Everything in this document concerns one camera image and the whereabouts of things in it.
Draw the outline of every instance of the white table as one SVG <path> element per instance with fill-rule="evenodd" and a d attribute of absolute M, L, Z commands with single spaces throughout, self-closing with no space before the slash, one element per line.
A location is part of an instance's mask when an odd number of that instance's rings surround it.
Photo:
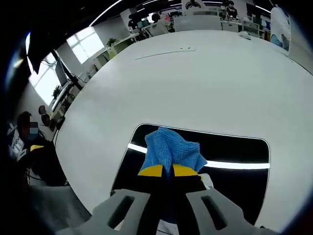
<path fill-rule="evenodd" d="M 93 77 L 66 113 L 56 150 L 92 212 L 142 123 L 265 139 L 271 165 L 256 225 L 280 231 L 313 185 L 312 100 L 312 75 L 276 45 L 227 31 L 165 34 L 131 45 Z"/>

